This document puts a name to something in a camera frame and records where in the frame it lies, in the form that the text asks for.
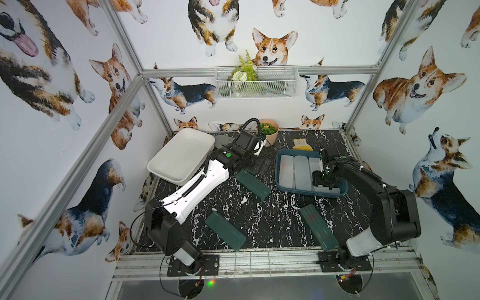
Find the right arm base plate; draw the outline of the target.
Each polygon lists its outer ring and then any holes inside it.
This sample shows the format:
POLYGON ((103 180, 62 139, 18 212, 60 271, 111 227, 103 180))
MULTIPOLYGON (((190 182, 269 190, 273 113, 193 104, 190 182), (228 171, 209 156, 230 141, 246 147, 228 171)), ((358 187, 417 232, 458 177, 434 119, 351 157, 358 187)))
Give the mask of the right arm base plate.
POLYGON ((356 271, 371 271, 372 265, 367 256, 354 257, 348 252, 318 252, 317 265, 324 273, 350 273, 356 271))

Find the teal storage box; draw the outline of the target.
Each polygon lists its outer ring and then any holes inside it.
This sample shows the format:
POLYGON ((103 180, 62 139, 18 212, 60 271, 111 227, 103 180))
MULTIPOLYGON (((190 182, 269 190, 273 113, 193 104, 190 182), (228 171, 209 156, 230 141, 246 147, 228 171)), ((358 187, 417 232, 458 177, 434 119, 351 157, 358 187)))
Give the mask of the teal storage box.
POLYGON ((338 198, 348 192, 348 184, 341 180, 332 189, 326 186, 313 185, 313 173, 321 171, 322 156, 320 152, 302 151, 294 149, 279 150, 276 156, 275 183, 280 191, 287 193, 338 198), (295 175, 296 157, 301 159, 299 175, 295 175))

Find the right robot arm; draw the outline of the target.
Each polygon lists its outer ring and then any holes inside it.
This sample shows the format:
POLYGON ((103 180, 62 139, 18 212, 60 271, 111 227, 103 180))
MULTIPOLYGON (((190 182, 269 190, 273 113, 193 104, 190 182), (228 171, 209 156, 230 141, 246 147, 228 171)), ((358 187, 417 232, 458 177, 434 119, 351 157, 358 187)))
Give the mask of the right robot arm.
POLYGON ((356 188, 371 205, 369 226, 346 241, 352 257, 363 257, 392 243, 421 236, 421 223, 416 196, 385 183, 377 174, 351 156, 334 156, 320 151, 323 170, 313 173, 314 184, 328 188, 346 181, 356 188))

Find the clear case with red pen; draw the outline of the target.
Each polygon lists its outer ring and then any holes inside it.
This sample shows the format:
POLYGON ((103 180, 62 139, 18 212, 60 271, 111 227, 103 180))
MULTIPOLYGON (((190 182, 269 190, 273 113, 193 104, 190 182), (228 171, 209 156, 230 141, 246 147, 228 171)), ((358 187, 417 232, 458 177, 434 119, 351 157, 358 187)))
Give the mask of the clear case with red pen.
POLYGON ((295 187, 294 157, 282 155, 279 168, 279 185, 293 189, 295 187))

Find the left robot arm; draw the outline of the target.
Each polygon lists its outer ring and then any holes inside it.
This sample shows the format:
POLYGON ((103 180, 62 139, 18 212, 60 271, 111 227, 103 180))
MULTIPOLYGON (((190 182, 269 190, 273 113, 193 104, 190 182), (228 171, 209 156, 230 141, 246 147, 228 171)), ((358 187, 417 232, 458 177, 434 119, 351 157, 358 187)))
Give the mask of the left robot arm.
POLYGON ((193 210, 219 185, 230 177, 230 170, 241 171, 260 159, 262 146, 253 151, 235 152, 232 144, 211 151, 190 181, 159 201, 146 204, 143 213, 144 232, 166 255, 178 260, 189 273, 203 265, 202 252, 190 241, 182 224, 193 210))

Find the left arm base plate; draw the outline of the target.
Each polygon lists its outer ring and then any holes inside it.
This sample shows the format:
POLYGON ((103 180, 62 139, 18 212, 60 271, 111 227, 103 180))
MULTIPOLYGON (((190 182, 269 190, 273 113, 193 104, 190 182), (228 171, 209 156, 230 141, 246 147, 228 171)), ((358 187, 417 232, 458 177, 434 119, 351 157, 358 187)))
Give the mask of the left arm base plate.
POLYGON ((217 254, 201 255, 191 265, 187 266, 174 257, 169 263, 168 277, 184 276, 217 276, 220 267, 220 256, 217 254))

